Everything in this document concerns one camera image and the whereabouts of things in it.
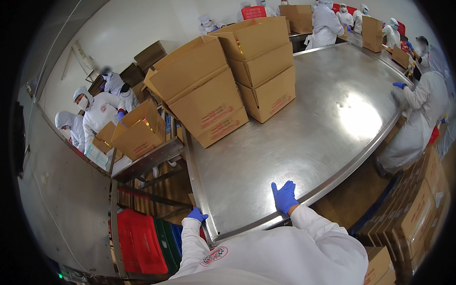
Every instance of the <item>worker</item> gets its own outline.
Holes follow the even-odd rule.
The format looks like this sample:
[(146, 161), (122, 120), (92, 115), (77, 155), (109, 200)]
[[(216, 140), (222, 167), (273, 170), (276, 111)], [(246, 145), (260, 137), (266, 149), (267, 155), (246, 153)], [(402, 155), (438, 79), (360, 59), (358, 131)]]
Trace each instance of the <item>worker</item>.
[(264, 6), (264, 9), (266, 10), (266, 17), (275, 17), (276, 16), (274, 10), (269, 6), (266, 6), (265, 0), (255, 0), (255, 2), (257, 3), (258, 6), (260, 6), (260, 5)]
[(108, 92), (101, 92), (93, 97), (85, 86), (81, 86), (74, 92), (73, 102), (85, 112), (83, 129), (85, 136), (84, 154), (93, 141), (95, 135), (101, 131), (110, 121), (117, 125), (125, 116), (125, 102)]
[(122, 78), (120, 78), (120, 75), (109, 69), (104, 69), (102, 71), (102, 76), (103, 80), (106, 80), (104, 91), (122, 98), (125, 101), (127, 112), (131, 112), (140, 105), (135, 93), (131, 90), (130, 85), (125, 83)]
[(58, 130), (70, 130), (73, 145), (82, 153), (85, 147), (85, 135), (83, 129), (83, 116), (62, 111), (56, 115), (56, 128)]
[(275, 14), (276, 14), (278, 17), (280, 17), (280, 6), (281, 6), (281, 5), (289, 5), (289, 3), (288, 3), (288, 1), (281, 1), (281, 2), (280, 2), (280, 5), (277, 6), (277, 10), (275, 11)]
[(386, 36), (386, 46), (393, 48), (397, 46), (400, 48), (400, 34), (398, 32), (399, 23), (395, 18), (390, 19), (390, 24), (383, 27), (383, 36)]
[(304, 44), (306, 50), (333, 45), (336, 43), (337, 35), (344, 34), (344, 28), (339, 19), (332, 11), (331, 0), (319, 0), (319, 5), (312, 15), (313, 33), (308, 35)]
[(366, 5), (361, 4), (359, 6), (359, 10), (353, 12), (353, 21), (355, 21), (353, 30), (357, 33), (361, 33), (363, 31), (363, 16), (370, 17), (369, 8)]
[[(247, 7), (251, 7), (251, 3), (250, 2), (241, 2), (241, 10), (244, 9), (244, 8), (247, 8)], [(244, 21), (244, 16), (242, 16), (242, 11), (239, 10), (238, 14), (236, 15), (236, 20), (239, 22), (242, 22)]]
[(219, 23), (214, 19), (209, 19), (208, 14), (204, 14), (198, 18), (201, 22), (199, 30), (201, 35), (207, 35), (208, 33), (226, 27), (225, 24)]
[(212, 251), (199, 235), (208, 215), (194, 207), (182, 221), (180, 269), (162, 284), (362, 284), (366, 249), (344, 227), (300, 205), (295, 186), (287, 181), (277, 190), (271, 184), (275, 206), (291, 217), (292, 227), (241, 234)]
[(423, 74), (415, 91), (411, 91), (403, 82), (393, 85), (404, 90), (405, 99), (413, 111), (385, 150), (375, 159), (380, 176), (410, 166), (420, 158), (434, 127), (443, 119), (450, 103), (444, 77), (437, 71)]
[(340, 4), (340, 10), (336, 13), (336, 16), (339, 18), (339, 22), (347, 25), (347, 29), (351, 30), (354, 26), (353, 16), (348, 12), (347, 5), (344, 3)]

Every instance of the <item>red basket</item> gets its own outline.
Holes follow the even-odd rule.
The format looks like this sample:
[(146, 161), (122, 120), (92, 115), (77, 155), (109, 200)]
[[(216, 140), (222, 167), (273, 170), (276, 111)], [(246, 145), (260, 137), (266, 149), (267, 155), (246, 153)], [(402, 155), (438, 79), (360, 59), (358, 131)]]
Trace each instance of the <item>red basket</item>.
[(241, 9), (244, 20), (266, 17), (264, 6), (245, 7)]
[(143, 274), (168, 273), (151, 216), (125, 209), (117, 215), (117, 229), (126, 271)]

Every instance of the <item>stacked cardboard box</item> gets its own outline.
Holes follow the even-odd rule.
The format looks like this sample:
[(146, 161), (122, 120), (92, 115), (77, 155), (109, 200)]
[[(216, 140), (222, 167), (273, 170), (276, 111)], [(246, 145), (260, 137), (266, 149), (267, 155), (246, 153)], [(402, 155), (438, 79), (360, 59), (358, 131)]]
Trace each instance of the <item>stacked cardboard box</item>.
[(264, 123), (295, 98), (293, 47), (285, 17), (246, 20), (211, 35), (220, 39), (252, 117)]
[(300, 34), (311, 34), (312, 10), (310, 5), (280, 5), (280, 15), (290, 21), (290, 30)]
[(440, 232), (450, 193), (433, 147), (396, 182), (357, 232), (365, 246), (386, 246), (399, 282), (409, 282)]
[(144, 84), (203, 147), (249, 121), (218, 37), (198, 37), (154, 68)]
[(381, 52), (383, 43), (382, 29), (382, 21), (363, 16), (363, 47), (373, 52)]
[(386, 247), (365, 247), (369, 266), (364, 276), (364, 285), (393, 285), (396, 273)]

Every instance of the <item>stack of boxes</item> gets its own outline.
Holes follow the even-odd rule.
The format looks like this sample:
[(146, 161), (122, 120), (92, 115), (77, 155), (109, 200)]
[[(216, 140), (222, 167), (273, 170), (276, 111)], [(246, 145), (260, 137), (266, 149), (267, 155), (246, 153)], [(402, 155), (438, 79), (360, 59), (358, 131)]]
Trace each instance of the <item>stack of boxes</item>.
[(407, 283), (435, 242), (450, 199), (440, 160), (428, 147), (356, 237), (365, 246), (386, 246), (398, 282)]
[(264, 123), (295, 98), (285, 17), (250, 19), (210, 35), (220, 39), (247, 113), (257, 121)]
[(154, 64), (144, 84), (203, 147), (249, 121), (219, 38), (202, 36)]

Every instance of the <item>white protective suit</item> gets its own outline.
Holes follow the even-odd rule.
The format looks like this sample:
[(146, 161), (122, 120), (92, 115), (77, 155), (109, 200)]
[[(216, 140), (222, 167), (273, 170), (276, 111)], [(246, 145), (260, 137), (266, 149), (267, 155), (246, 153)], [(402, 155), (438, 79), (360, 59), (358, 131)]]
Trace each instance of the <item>white protective suit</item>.
[[(241, 10), (245, 7), (250, 7), (250, 6), (252, 6), (252, 4), (250, 2), (247, 2), (247, 1), (241, 2)], [(241, 10), (239, 10), (238, 14), (236, 15), (236, 21), (238, 21), (238, 23), (244, 21), (244, 17), (242, 16)]]
[(345, 12), (342, 12), (341, 10), (336, 13), (337, 18), (339, 19), (339, 22), (347, 24), (347, 26), (354, 26), (353, 22), (353, 16), (348, 12), (348, 10), (345, 8)]
[(363, 13), (364, 9), (367, 9), (369, 11), (369, 8), (366, 5), (361, 4), (359, 6), (359, 10), (353, 12), (353, 21), (355, 21), (355, 26), (353, 30), (358, 33), (363, 31), (363, 16), (370, 17), (369, 13)]
[(343, 35), (344, 29), (334, 14), (331, 0), (319, 0), (319, 5), (312, 15), (313, 33), (308, 35), (304, 44), (306, 50), (333, 45), (337, 35)]
[(225, 26), (225, 24), (219, 23), (214, 19), (209, 19), (208, 15), (202, 15), (198, 18), (198, 20), (200, 20), (201, 22), (199, 26), (199, 31), (201, 35), (207, 35), (207, 33), (210, 33), (217, 28)]
[(101, 131), (110, 121), (117, 125), (119, 118), (117, 113), (119, 110), (125, 112), (125, 102), (108, 92), (99, 93), (97, 96), (92, 97), (87, 91), (85, 86), (79, 87), (73, 95), (73, 102), (76, 101), (78, 95), (86, 95), (90, 105), (84, 111), (83, 128), (85, 136), (84, 154), (93, 141), (95, 135)]
[(395, 45), (400, 48), (400, 34), (397, 30), (393, 28), (395, 25), (399, 25), (398, 22), (391, 18), (391, 24), (386, 25), (383, 28), (383, 36), (386, 36), (386, 46), (389, 48), (393, 48)]
[(61, 130), (63, 126), (70, 127), (71, 141), (73, 145), (82, 153), (85, 147), (85, 135), (83, 129), (83, 116), (62, 111), (56, 115), (56, 127)]
[(103, 75), (103, 79), (106, 80), (104, 91), (122, 98), (125, 102), (127, 112), (131, 112), (134, 108), (140, 105), (135, 93), (131, 90), (131, 88), (129, 88), (127, 92), (120, 92), (122, 86), (125, 84), (122, 78), (120, 78), (120, 75), (114, 72), (110, 72), (108, 75)]
[(404, 96), (413, 109), (412, 114), (378, 156), (383, 168), (391, 173), (412, 165), (420, 158), (432, 130), (443, 118), (450, 103), (443, 76), (435, 71), (423, 74), (415, 91), (404, 87)]
[(177, 278), (177, 282), (181, 276), (229, 268), (272, 280), (265, 284), (275, 284), (273, 281), (319, 285), (363, 283), (368, 267), (367, 253), (345, 228), (304, 205), (292, 212), (291, 220), (293, 227), (246, 233), (210, 251), (199, 236), (201, 223), (185, 218), (181, 268), (170, 279)]
[[(261, 1), (262, 0), (255, 0), (257, 6), (261, 6)], [(271, 7), (264, 6), (264, 9), (266, 10), (266, 17), (276, 17), (276, 14)]]

